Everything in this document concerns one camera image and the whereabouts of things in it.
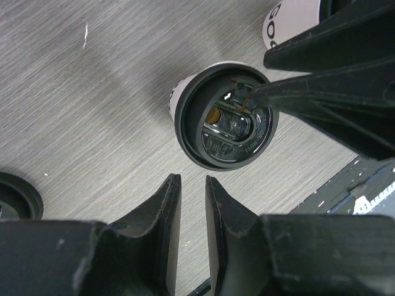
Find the floor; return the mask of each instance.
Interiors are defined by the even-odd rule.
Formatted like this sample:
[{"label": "floor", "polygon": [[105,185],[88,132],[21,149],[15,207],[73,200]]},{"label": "floor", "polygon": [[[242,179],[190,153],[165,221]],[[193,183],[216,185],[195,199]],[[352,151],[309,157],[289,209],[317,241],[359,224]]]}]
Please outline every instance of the floor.
[{"label": "floor", "polygon": [[199,168],[178,145],[167,98],[180,79],[223,60],[289,76],[262,66],[275,2],[1,0],[0,170],[36,186],[45,219],[108,222],[181,174],[186,295],[209,275],[205,175],[256,213],[284,213],[354,157],[286,115],[267,151],[237,171]]}]

